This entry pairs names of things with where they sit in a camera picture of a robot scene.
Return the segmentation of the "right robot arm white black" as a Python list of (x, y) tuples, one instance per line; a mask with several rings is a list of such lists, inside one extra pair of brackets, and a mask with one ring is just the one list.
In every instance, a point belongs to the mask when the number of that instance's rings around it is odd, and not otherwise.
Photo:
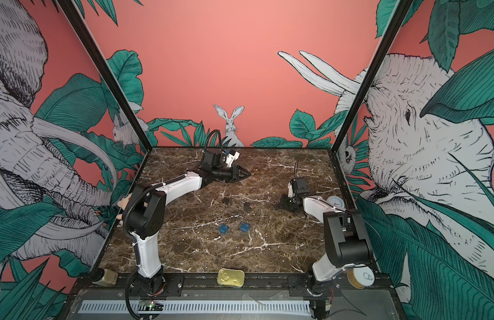
[(373, 249), (366, 224), (357, 209), (342, 209), (323, 197), (312, 195), (303, 177), (290, 180), (280, 207), (315, 217), (324, 225), (326, 253), (312, 265), (312, 275), (317, 282), (332, 281), (346, 272), (352, 285), (364, 288), (374, 284), (375, 275), (368, 266), (373, 259)]

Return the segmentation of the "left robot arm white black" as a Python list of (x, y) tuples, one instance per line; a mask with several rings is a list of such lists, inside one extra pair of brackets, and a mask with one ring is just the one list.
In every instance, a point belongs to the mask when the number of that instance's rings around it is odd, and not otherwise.
[(164, 224), (167, 205), (212, 182), (233, 183), (248, 178), (251, 173), (234, 163), (239, 157), (235, 150), (207, 149), (201, 161), (184, 174), (152, 185), (139, 183), (134, 188), (122, 214), (123, 231), (135, 250), (133, 279), (148, 295), (163, 292), (166, 285), (158, 253), (158, 232)]

